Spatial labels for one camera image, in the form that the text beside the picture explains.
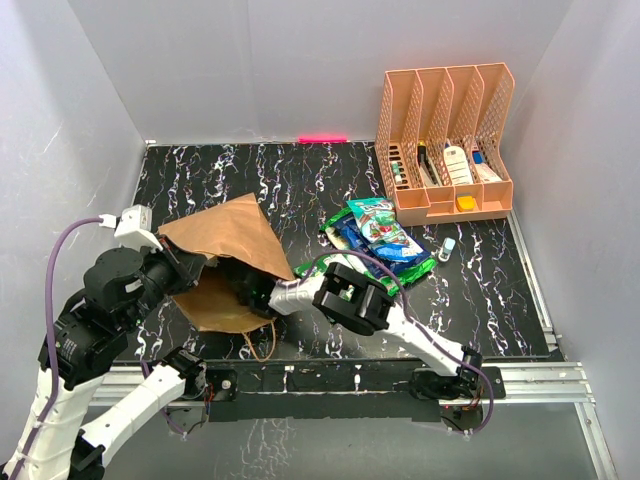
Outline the brown paper bag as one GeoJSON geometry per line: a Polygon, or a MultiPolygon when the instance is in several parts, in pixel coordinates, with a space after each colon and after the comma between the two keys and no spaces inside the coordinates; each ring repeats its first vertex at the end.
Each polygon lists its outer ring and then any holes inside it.
{"type": "Polygon", "coordinates": [[[181,313],[201,332],[241,335],[257,360],[268,360],[275,349],[277,315],[261,318],[240,305],[223,273],[228,264],[245,264],[275,281],[294,278],[280,240],[255,195],[245,194],[165,223],[159,233],[181,249],[208,259],[199,285],[172,297],[181,313]],[[271,330],[272,347],[266,356],[259,357],[250,334],[263,327],[271,330]]]}

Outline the green snack packet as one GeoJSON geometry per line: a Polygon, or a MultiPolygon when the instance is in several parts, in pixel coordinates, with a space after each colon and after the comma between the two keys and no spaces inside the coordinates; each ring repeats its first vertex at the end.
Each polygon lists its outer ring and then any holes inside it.
{"type": "Polygon", "coordinates": [[[322,276],[332,263],[339,263],[350,268],[350,264],[344,255],[338,253],[323,253],[316,259],[295,267],[293,272],[297,279],[322,276]]]}

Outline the green Chuba chips bag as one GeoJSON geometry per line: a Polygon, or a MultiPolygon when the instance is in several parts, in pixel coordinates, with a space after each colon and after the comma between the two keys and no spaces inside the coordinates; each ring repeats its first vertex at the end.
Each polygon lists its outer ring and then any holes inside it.
{"type": "MultiPolygon", "coordinates": [[[[320,231],[324,233],[330,244],[340,251],[347,251],[347,243],[343,240],[334,230],[332,225],[339,219],[345,216],[353,216],[350,208],[346,207],[339,211],[337,214],[332,216],[329,220],[327,220],[321,227],[320,231]]],[[[345,255],[346,260],[349,262],[350,266],[358,271],[359,273],[365,274],[368,277],[371,277],[380,283],[382,283],[391,295],[395,295],[398,292],[397,284],[377,265],[374,265],[370,260],[362,259],[358,256],[354,255],[345,255]]],[[[412,267],[409,270],[397,276],[400,282],[404,287],[412,285],[419,281],[424,276],[428,275],[436,266],[436,260],[431,255],[431,257],[419,264],[418,266],[412,267]]]]}

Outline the blue sea salt vinegar bag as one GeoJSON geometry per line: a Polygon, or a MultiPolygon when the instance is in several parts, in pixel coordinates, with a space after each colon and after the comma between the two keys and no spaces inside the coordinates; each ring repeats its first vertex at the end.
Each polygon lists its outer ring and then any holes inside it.
{"type": "Polygon", "coordinates": [[[345,216],[337,220],[332,227],[346,241],[348,250],[357,251],[365,255],[371,253],[369,243],[360,232],[353,216],[345,216]]]}

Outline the small colourful snack packet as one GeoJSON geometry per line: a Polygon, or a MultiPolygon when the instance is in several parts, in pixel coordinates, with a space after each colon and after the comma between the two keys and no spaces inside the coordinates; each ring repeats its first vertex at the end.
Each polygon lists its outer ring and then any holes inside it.
{"type": "Polygon", "coordinates": [[[349,200],[348,207],[354,215],[358,229],[369,243],[383,245],[408,245],[406,234],[397,223],[394,204],[383,197],[349,200]]]}

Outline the white blue snack packet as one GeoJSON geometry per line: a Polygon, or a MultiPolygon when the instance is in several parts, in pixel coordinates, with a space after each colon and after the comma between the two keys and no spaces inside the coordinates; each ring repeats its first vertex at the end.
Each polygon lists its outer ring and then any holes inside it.
{"type": "Polygon", "coordinates": [[[414,259],[411,262],[408,263],[395,263],[395,262],[389,262],[385,259],[380,259],[378,258],[375,253],[372,251],[371,249],[371,243],[368,241],[369,243],[369,249],[371,251],[371,253],[369,255],[366,255],[368,257],[371,258],[375,258],[376,260],[378,260],[379,262],[381,262],[385,267],[387,267],[389,270],[391,270],[395,275],[400,276],[401,273],[409,270],[412,267],[418,266],[419,264],[421,264],[422,262],[428,260],[431,257],[431,254],[429,251],[425,250],[419,243],[416,243],[412,237],[409,238],[409,240],[411,241],[411,246],[415,249],[420,248],[422,250],[422,254],[414,259]]]}

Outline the blue M&M candy packet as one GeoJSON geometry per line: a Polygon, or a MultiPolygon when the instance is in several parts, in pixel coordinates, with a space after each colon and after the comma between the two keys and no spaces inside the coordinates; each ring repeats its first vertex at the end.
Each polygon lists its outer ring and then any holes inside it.
{"type": "Polygon", "coordinates": [[[371,245],[371,249],[378,258],[395,263],[408,263],[422,254],[420,248],[394,242],[376,242],[371,245]]]}

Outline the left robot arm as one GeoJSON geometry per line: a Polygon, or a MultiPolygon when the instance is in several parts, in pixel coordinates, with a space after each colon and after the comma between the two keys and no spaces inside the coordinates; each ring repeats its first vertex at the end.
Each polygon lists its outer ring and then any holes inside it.
{"type": "Polygon", "coordinates": [[[37,389],[4,479],[100,479],[115,454],[172,401],[206,387],[205,362],[177,347],[101,417],[83,421],[128,336],[167,296],[198,284],[205,256],[161,237],[160,247],[110,249],[84,274],[83,288],[47,319],[37,389]]]}

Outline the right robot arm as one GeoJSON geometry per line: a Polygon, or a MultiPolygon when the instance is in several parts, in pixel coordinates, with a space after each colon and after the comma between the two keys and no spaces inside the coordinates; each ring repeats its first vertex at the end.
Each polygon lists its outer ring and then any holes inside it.
{"type": "Polygon", "coordinates": [[[223,269],[240,304],[261,317],[316,310],[327,320],[361,335],[377,333],[419,358],[417,392],[429,399],[467,398],[476,405],[495,398],[491,380],[481,372],[483,357],[449,340],[405,312],[382,283],[351,267],[332,262],[323,272],[294,281],[277,280],[240,265],[223,269]]]}

